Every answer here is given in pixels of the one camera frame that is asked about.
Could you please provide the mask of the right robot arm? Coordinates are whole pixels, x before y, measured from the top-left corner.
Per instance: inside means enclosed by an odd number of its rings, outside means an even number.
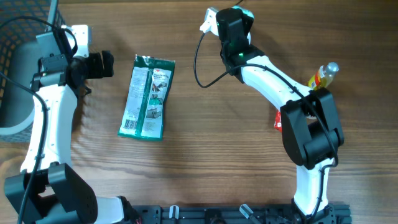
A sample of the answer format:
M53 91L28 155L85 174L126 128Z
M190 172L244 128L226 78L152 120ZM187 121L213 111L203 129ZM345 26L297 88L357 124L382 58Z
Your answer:
M254 17L247 10L222 9L215 20L226 72L260 92L280 112L284 149L297 166L294 204L304 223L314 223L328 205L328 172L338 165L338 147L344 143L333 96L325 88L313 90L294 81L250 44Z

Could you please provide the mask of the yellow liquid bottle silver cap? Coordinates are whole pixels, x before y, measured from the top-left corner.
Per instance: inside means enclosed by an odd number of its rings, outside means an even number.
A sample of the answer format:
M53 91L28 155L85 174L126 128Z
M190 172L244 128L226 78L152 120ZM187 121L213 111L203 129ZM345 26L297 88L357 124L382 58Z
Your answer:
M336 62L322 65L308 81L308 86L313 90L326 88L333 81L339 69L339 65Z

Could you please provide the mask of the red sachet stick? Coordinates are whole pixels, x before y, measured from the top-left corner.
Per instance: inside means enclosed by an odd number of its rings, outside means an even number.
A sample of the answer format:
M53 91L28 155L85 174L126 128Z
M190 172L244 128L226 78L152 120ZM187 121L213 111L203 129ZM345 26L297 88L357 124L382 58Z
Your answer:
M274 120L274 129L278 130L280 133L282 132L282 121L281 121L280 111L276 112L276 116L275 116L275 120Z

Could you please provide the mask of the green white gloves packet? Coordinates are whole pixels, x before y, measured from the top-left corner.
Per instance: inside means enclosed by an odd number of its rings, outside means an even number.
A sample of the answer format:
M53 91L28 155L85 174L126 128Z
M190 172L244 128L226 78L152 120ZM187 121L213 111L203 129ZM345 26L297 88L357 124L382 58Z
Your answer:
M118 136L160 141L175 61L136 55Z

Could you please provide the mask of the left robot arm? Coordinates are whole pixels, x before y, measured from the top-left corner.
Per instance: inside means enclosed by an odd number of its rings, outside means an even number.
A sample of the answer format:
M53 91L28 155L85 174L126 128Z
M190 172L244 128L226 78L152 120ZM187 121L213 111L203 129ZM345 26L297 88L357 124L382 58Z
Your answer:
M18 223L142 223L125 197L98 197L73 170L72 122L87 79L113 76L113 55L65 54L43 58L28 92L34 122L21 172L8 177L4 193Z

